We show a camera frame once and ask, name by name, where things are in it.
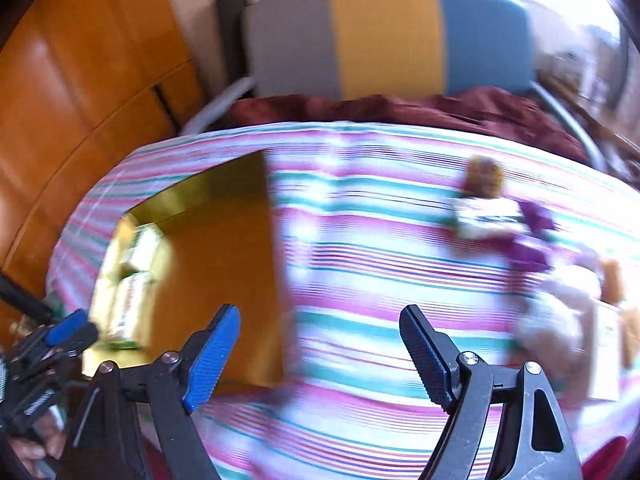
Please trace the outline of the white medicine box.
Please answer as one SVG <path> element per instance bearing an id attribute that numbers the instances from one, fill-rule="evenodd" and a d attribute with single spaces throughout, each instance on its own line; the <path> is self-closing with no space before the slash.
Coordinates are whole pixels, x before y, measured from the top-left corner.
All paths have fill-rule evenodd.
<path id="1" fill-rule="evenodd" d="M 593 307 L 587 398 L 616 402 L 620 398 L 622 329 L 620 310 L 604 302 Z"/>

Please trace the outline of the white knitted sock roll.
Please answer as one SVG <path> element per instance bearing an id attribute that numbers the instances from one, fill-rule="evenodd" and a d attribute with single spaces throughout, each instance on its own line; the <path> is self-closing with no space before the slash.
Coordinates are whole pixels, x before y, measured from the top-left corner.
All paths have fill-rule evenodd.
<path id="1" fill-rule="evenodd" d="M 514 336 L 529 361 L 541 366 L 564 403 L 582 403 L 590 359 L 590 341 L 582 312 L 567 308 L 556 312 L 530 306 L 516 322 Z"/>

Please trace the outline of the yellow sponge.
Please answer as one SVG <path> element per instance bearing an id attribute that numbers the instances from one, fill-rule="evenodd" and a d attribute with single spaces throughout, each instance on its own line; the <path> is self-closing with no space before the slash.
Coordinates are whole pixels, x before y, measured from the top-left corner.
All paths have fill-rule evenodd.
<path id="1" fill-rule="evenodd" d="M 619 306 L 626 299 L 625 280 L 622 265 L 618 260 L 610 259 L 602 263 L 601 300 L 611 306 Z"/>
<path id="2" fill-rule="evenodd" d="M 623 310 L 620 314 L 622 331 L 622 358 L 625 370 L 631 370 L 640 348 L 640 316 L 636 308 Z"/>

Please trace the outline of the white plastic wrap ball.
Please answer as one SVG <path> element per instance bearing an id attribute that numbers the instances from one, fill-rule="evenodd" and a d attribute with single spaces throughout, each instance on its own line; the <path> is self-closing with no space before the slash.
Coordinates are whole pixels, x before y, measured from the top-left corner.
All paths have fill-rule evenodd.
<path id="1" fill-rule="evenodd" d="M 578 253 L 565 267 L 564 276 L 565 281 L 574 287 L 600 287 L 603 271 L 599 253 L 592 247 L 580 246 Z"/>

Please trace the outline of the purple snack packet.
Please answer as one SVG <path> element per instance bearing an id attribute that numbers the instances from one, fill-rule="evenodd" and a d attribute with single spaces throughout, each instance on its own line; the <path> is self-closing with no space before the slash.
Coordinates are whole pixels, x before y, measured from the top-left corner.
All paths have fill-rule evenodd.
<path id="1" fill-rule="evenodd" d="M 530 232 L 541 236 L 547 231 L 555 230 L 555 223 L 548 208 L 530 200 L 520 200 L 518 204 Z"/>
<path id="2" fill-rule="evenodd" d="M 506 248 L 506 258 L 511 268 L 520 272 L 547 272 L 552 268 L 549 245 L 536 237 L 514 237 Z"/>

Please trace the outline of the cracker packet green trim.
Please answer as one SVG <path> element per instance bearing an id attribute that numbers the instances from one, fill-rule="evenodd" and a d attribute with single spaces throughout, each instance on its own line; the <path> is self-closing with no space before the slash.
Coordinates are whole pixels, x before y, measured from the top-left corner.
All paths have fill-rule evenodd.
<path id="1" fill-rule="evenodd" d="M 529 233 L 520 204 L 510 198 L 455 198 L 454 227 L 466 240 L 495 240 Z"/>

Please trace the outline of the yellow sock ball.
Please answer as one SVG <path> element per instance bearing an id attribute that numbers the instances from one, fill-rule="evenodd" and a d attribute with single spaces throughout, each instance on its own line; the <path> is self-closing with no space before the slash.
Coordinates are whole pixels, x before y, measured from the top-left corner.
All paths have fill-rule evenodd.
<path id="1" fill-rule="evenodd" d="M 480 198 L 498 198 L 503 194 L 504 172 L 495 159 L 471 157 L 465 167 L 465 192 Z"/>

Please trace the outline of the small green white box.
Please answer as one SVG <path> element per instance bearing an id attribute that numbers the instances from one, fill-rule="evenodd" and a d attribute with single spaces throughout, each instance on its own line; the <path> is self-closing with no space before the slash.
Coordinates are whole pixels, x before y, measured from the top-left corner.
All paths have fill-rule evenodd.
<path id="1" fill-rule="evenodd" d="M 131 242 L 122 253 L 120 265 L 131 272 L 151 270 L 162 238 L 162 231 L 154 223 L 137 226 Z"/>

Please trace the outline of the gold interior storage box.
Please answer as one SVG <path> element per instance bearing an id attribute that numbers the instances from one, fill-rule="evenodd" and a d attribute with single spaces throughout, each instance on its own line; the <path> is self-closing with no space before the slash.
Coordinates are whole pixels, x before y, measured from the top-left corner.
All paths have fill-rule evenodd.
<path id="1" fill-rule="evenodd" d="M 106 340 L 115 289 L 131 272 L 122 253 L 142 224 L 163 233 L 151 270 L 149 339 L 141 349 L 118 350 Z M 272 389 L 285 378 L 291 340 L 280 226 L 269 196 L 263 151 L 194 174 L 131 207 L 118 220 L 103 258 L 89 309 L 100 339 L 82 358 L 90 377 L 99 364 L 148 364 L 177 350 L 223 304 L 240 311 L 240 336 L 217 393 Z"/>

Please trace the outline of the striped bed sheet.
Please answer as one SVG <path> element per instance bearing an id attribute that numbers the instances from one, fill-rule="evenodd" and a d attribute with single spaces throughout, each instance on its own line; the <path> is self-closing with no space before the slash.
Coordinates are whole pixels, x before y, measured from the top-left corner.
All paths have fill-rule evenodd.
<path id="1" fill-rule="evenodd" d="M 225 479 L 414 479 L 445 416 L 399 330 L 417 304 L 463 349 L 506 362 L 536 278 L 457 240 L 451 200 L 469 157 L 506 170 L 510 195 L 548 207 L 555 251 L 589 244 L 639 260 L 639 195 L 536 148 L 426 127 L 285 122 L 138 148 L 88 192 L 56 244 L 47 288 L 87 309 L 120 216 L 169 185 L 264 151 L 294 316 L 284 393 L 215 400 L 195 417 Z"/>

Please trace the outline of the wooden wardrobe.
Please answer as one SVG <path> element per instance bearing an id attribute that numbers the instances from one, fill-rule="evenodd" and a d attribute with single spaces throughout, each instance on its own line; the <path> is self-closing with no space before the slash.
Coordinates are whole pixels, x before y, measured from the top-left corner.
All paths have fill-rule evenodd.
<path id="1" fill-rule="evenodd" d="M 1 12 L 1 272 L 37 298 L 90 188 L 175 136 L 205 91 L 169 0 L 17 0 Z"/>

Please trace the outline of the maroon blanket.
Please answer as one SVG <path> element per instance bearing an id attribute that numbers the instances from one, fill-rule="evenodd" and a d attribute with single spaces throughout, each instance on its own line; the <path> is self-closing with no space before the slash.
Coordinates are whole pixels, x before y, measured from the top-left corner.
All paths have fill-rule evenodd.
<path id="1" fill-rule="evenodd" d="M 418 100 L 384 94 L 345 101 L 302 94 L 249 98 L 233 104 L 226 119 L 232 127 L 346 120 L 444 128 L 495 136 L 574 162 L 588 162 L 586 148 L 538 104 L 496 87 Z"/>

